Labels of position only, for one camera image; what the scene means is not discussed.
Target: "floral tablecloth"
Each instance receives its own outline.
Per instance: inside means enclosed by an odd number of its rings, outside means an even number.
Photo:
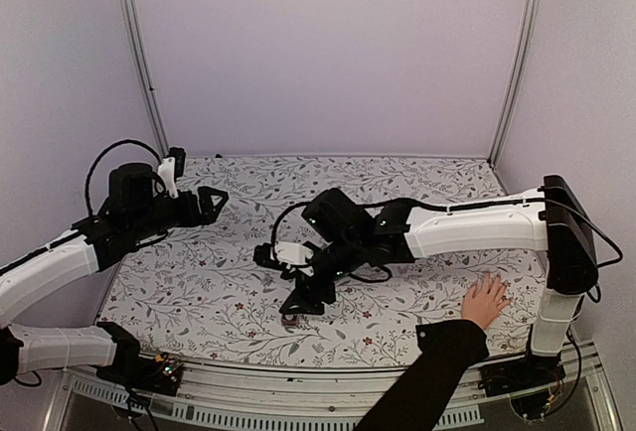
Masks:
[[[230,193],[219,221],[174,230],[163,242],[127,256],[100,320],[125,327],[145,350],[192,359],[254,364],[352,367],[412,363],[414,327],[458,318],[467,288],[486,271],[510,283],[513,304],[488,331],[492,356],[521,352],[535,318],[545,273],[532,252],[452,253],[392,266],[394,279],[343,279],[324,316],[284,327],[278,308],[292,283],[252,261],[288,205],[339,187],[354,201],[396,197],[457,202],[502,195],[481,160],[414,158],[195,158],[181,189],[208,185]],[[280,239],[321,243],[300,215]],[[361,273],[377,273],[363,269]]]

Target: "human hand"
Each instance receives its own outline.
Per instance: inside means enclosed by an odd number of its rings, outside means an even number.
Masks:
[[[508,284],[502,284],[499,275],[491,282],[490,272],[486,272],[481,287],[475,283],[468,289],[461,305],[461,318],[474,322],[485,331],[512,302],[505,297],[507,288]]]

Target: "person's finger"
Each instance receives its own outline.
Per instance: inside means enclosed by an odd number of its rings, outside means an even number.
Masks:
[[[470,286],[470,288],[468,289],[468,292],[466,292],[466,297],[474,299],[476,292],[477,292],[477,283],[474,283],[473,285]]]
[[[513,303],[512,299],[504,300],[497,305],[497,310],[501,312],[512,303]]]
[[[501,284],[501,287],[499,287],[499,292],[497,292],[497,295],[495,296],[496,304],[498,304],[504,299],[504,295],[506,294],[506,289],[508,289],[508,284],[506,283]]]
[[[497,274],[497,276],[495,277],[495,280],[493,281],[493,284],[491,285],[490,289],[488,290],[488,293],[490,295],[496,296],[497,293],[499,292],[499,287],[501,286],[501,276],[499,274]]]
[[[480,292],[487,294],[488,290],[490,290],[490,272],[486,272],[486,275],[484,276],[484,283],[481,284]]]

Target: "white panel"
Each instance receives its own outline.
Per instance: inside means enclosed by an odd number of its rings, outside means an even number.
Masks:
[[[195,154],[485,157],[524,0],[137,0]]]
[[[625,429],[636,429],[636,11],[634,0],[542,0],[500,172],[511,190],[563,175],[626,252],[603,269],[603,301],[586,302]],[[598,246],[601,259],[610,257]]]

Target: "vertical metal post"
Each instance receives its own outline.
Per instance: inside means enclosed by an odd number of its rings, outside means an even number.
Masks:
[[[526,57],[528,56],[530,40],[535,27],[535,19],[537,17],[538,10],[539,0],[526,0],[524,16],[522,19],[522,28],[519,35],[519,43],[517,44],[517,53],[515,54],[515,62],[513,64],[510,81],[508,82],[504,107],[502,109],[501,117],[499,118],[499,124],[497,125],[497,132],[495,134],[493,144],[490,148],[490,154],[488,155],[488,161],[494,169],[497,168],[497,165],[501,160],[506,135],[510,129],[510,122],[515,109],[515,104],[517,103],[517,97],[519,96],[519,87],[524,75]]]
[[[121,0],[121,9],[126,22],[130,47],[135,60],[137,76],[139,77],[139,83],[141,84],[141,90],[143,92],[150,126],[152,127],[152,133],[157,142],[159,152],[162,156],[167,156],[169,149],[168,138],[166,136],[161,115],[159,114],[159,105],[157,104],[155,89],[150,77],[150,69],[148,68],[146,54],[143,49],[135,0]]]

